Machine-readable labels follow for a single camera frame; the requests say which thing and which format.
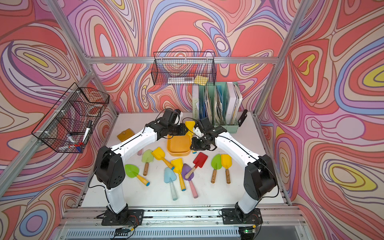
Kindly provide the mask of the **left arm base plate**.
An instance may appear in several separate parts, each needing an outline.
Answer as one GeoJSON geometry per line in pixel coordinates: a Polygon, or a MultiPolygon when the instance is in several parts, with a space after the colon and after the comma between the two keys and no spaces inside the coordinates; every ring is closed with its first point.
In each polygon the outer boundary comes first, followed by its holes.
{"type": "Polygon", "coordinates": [[[144,210],[122,210],[119,214],[107,209],[102,219],[102,226],[140,226],[144,210]]]}

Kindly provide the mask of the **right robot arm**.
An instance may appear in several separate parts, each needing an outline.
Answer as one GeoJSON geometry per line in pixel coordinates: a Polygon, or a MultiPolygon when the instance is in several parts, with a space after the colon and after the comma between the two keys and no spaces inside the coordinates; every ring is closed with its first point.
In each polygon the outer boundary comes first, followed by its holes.
{"type": "Polygon", "coordinates": [[[191,150],[208,151],[211,146],[227,153],[244,168],[243,197],[235,204],[239,216],[249,215],[277,185],[276,172],[268,155],[259,155],[244,147],[222,126],[214,127],[208,118],[197,121],[194,126],[191,150]]]}

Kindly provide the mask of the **red shovel wooden handle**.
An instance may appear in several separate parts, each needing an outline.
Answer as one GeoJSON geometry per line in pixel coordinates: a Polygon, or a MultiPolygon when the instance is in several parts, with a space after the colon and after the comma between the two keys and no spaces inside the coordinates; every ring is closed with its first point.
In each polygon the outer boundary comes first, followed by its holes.
{"type": "Polygon", "coordinates": [[[194,173],[194,171],[197,169],[197,168],[202,168],[206,162],[206,160],[208,159],[208,156],[203,154],[203,153],[199,153],[197,155],[197,157],[195,158],[195,160],[193,161],[193,163],[195,164],[194,167],[192,168],[192,170],[187,174],[187,177],[189,177],[191,175],[191,173],[194,173]]]}

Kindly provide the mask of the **yellow storage box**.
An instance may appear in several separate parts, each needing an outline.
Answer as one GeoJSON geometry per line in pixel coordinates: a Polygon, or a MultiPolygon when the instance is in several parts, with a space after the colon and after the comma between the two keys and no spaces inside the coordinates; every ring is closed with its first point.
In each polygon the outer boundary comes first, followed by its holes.
{"type": "Polygon", "coordinates": [[[173,157],[184,157],[190,152],[191,137],[189,135],[184,136],[169,136],[167,140],[167,151],[173,157]]]}

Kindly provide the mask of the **yellow shovel wooden handle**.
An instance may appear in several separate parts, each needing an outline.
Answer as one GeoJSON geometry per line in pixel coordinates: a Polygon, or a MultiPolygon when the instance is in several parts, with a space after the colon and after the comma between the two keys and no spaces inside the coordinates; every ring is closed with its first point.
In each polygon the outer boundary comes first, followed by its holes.
{"type": "Polygon", "coordinates": [[[232,157],[227,154],[221,155],[221,163],[222,167],[225,168],[225,173],[226,173],[226,182],[227,184],[231,183],[231,177],[230,177],[230,171],[229,168],[232,166],[232,157]]]}

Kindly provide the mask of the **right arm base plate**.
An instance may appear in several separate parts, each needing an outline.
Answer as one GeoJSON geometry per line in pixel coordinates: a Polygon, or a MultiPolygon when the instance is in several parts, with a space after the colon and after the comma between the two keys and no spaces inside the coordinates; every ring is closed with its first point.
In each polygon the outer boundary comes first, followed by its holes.
{"type": "Polygon", "coordinates": [[[240,209],[221,209],[219,215],[224,225],[261,225],[262,214],[259,208],[254,208],[250,213],[244,214],[240,209]]]}

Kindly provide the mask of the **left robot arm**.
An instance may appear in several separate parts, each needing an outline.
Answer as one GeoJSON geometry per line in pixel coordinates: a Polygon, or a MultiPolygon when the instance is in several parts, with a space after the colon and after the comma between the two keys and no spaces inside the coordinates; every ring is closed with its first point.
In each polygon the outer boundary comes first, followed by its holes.
{"type": "Polygon", "coordinates": [[[147,123],[133,137],[112,147],[103,146],[98,150],[94,174],[105,189],[107,208],[114,214],[118,215],[128,207],[122,186],[128,160],[139,150],[160,139],[185,135],[188,128],[181,123],[181,115],[181,110],[167,108],[162,116],[147,123]]]}

